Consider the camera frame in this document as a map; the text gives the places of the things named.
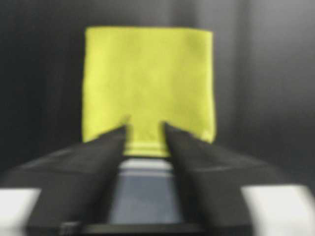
black background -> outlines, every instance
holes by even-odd
[[[91,25],[213,31],[216,142],[315,192],[313,0],[2,0],[1,170],[81,141]]]

